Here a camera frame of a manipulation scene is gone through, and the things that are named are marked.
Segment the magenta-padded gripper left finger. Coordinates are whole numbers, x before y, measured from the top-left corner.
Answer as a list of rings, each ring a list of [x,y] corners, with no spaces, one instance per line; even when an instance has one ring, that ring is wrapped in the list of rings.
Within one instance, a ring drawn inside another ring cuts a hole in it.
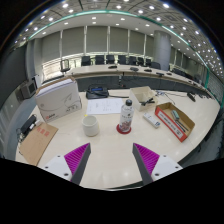
[[[43,170],[79,185],[90,154],[91,145],[87,143],[66,155],[55,156],[43,166]]]

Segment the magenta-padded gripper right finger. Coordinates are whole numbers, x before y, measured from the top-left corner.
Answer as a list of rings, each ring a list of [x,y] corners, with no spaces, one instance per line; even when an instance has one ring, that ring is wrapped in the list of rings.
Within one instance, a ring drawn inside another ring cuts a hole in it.
[[[132,153],[135,157],[144,185],[182,169],[178,163],[167,155],[159,155],[137,143],[133,144]]]

